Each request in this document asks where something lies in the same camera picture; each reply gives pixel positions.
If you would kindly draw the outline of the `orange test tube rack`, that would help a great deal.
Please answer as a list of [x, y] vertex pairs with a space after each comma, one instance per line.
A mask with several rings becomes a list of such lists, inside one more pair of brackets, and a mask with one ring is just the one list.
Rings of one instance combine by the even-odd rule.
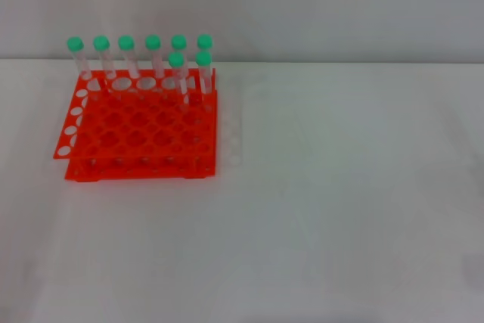
[[158, 79], [127, 70], [107, 80], [101, 70], [78, 78], [57, 146], [67, 159], [65, 178], [75, 182], [121, 179], [203, 179], [215, 175], [216, 90], [204, 94], [191, 68], [188, 100], [175, 89], [172, 70]]

